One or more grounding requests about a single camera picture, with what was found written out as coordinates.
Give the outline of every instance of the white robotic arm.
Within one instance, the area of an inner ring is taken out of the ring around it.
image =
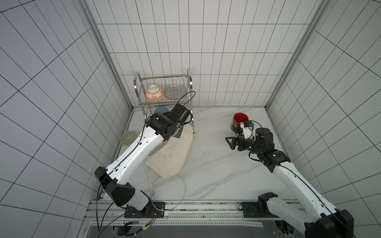
[[[274,173],[297,197],[306,210],[302,212],[284,202],[272,192],[258,196],[257,211],[261,215],[273,214],[299,230],[308,238],[341,237],[353,235],[354,220],[346,210],[338,210],[335,205],[326,200],[297,171],[290,159],[274,148],[273,136],[267,128],[257,128],[256,140],[247,136],[226,137],[232,150],[238,146],[238,151],[248,150],[256,154],[258,160]]]
[[[122,206],[128,204],[137,210],[152,208],[150,199],[142,191],[136,190],[128,181],[137,166],[163,140],[168,140],[176,134],[179,127],[186,124],[186,118],[192,114],[184,106],[176,104],[167,115],[157,113],[146,122],[143,132],[129,148],[106,168],[99,167],[96,177],[103,188],[114,200]],[[346,211],[339,211],[327,201],[309,182],[297,171],[290,159],[274,148],[272,133],[267,128],[256,129],[254,138],[227,137],[231,149],[249,150],[257,154],[258,160],[274,173],[292,191],[303,205],[304,213],[284,202],[274,193],[266,193],[258,197],[258,212],[266,215],[276,215],[298,229],[306,237],[351,237],[353,232],[353,217]]]

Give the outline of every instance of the white cable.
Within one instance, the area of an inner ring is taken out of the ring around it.
[[[155,208],[156,210],[158,210],[158,211],[162,211],[162,212],[172,211],[173,209],[175,209],[176,207],[178,207],[178,206],[182,203],[182,201],[184,200],[185,194],[187,193],[187,184],[185,183],[185,180],[184,180],[180,175],[176,174],[175,176],[178,176],[178,177],[182,180],[182,182],[184,183],[184,194],[183,194],[183,196],[182,196],[181,201],[180,201],[179,204],[177,204],[175,207],[173,207],[173,208],[171,208],[171,209],[164,209],[164,210],[158,209],[158,208],[154,205],[154,203],[152,202],[152,206],[154,206],[154,208]],[[157,179],[155,179],[154,184],[152,185],[151,194],[153,194],[153,190],[154,190],[156,181],[157,181],[159,178],[160,178],[160,177],[158,177]]]
[[[152,196],[153,196],[152,187],[153,187],[153,185],[152,185],[152,169],[151,169],[151,167],[148,167],[148,182],[149,182],[149,190],[151,191],[150,196],[152,199]]]

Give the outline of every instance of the dish rack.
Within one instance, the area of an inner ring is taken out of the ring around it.
[[[180,101],[179,99],[169,99],[164,95],[157,100],[148,100],[146,98],[146,90],[150,85],[157,85],[163,91],[168,86],[183,85],[188,91],[188,96],[183,97]],[[152,115],[155,110],[152,110],[152,108],[166,106],[169,110],[171,110],[177,102],[180,104],[185,104],[184,106],[186,106],[193,114],[192,100],[190,100],[193,95],[189,93],[192,91],[192,75],[189,69],[187,69],[186,75],[170,75],[151,78],[141,78],[139,72],[136,72],[134,76],[134,89],[136,96],[138,97],[138,105],[142,109],[144,119],[147,118],[146,111],[148,109]]]

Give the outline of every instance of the marble floor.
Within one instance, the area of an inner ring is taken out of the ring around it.
[[[130,130],[141,131],[143,115],[135,109]],[[256,200],[258,195],[274,192],[282,199],[296,199],[291,191],[260,162],[248,158],[248,152],[231,150],[225,137],[233,115],[242,112],[263,127],[274,129],[264,108],[194,108],[194,138],[179,175],[185,179],[188,200]],[[282,150],[274,135],[275,148]],[[153,181],[158,174],[152,171]],[[130,184],[149,194],[148,166],[145,161],[133,173]],[[180,200],[184,185],[177,176],[159,178],[155,200]]]

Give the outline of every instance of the cloth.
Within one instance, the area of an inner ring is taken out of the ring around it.
[[[175,176],[184,165],[192,141],[193,128],[186,124],[180,138],[171,137],[163,148],[147,159],[146,164],[161,177]]]

